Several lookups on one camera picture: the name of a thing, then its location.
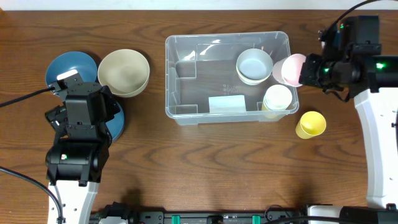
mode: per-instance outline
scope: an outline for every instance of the green led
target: green led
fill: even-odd
[[[376,63],[376,68],[377,69],[383,69],[386,66],[384,63]]]

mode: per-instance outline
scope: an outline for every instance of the wood grain surface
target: wood grain surface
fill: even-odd
[[[97,63],[117,49],[138,50],[151,74],[143,93],[120,99],[126,127],[109,148],[93,211],[113,201],[181,210],[265,210],[271,204],[366,205],[367,170],[353,102],[301,87],[300,109],[277,123],[179,126],[165,114],[165,39],[174,34],[281,30],[291,52],[320,53],[317,31],[341,11],[64,11],[0,14],[0,101],[45,87],[47,66],[80,50]],[[381,16],[384,54],[398,53],[398,13]],[[54,131],[44,113],[59,105],[50,93],[0,109],[0,165],[47,185],[45,155]],[[317,110],[324,134],[301,140],[301,114]],[[0,174],[0,223],[46,223],[48,197]]]

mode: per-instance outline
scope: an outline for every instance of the gray plastic container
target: gray plastic container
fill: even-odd
[[[236,61],[247,49],[263,49],[275,64],[290,56],[284,32],[173,35],[166,47],[166,114],[179,125],[237,121],[278,121],[299,109],[296,88],[287,86],[293,100],[286,110],[262,111],[267,89],[279,84],[271,75],[258,85],[243,83]],[[209,98],[243,95],[246,111],[210,113]]]

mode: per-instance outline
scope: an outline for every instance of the blue plate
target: blue plate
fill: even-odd
[[[106,123],[106,126],[108,127],[109,132],[112,135],[112,143],[114,143],[120,135],[122,135],[123,129],[124,129],[124,113],[123,109],[118,103],[120,112],[114,115],[114,118]]]
[[[57,81],[59,74],[76,69],[84,82],[95,82],[97,79],[97,64],[83,52],[67,52],[59,55],[51,62],[45,73],[45,84]]]

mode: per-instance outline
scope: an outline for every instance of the white paper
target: white paper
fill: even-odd
[[[215,96],[209,97],[210,113],[244,113],[246,103],[244,96]]]

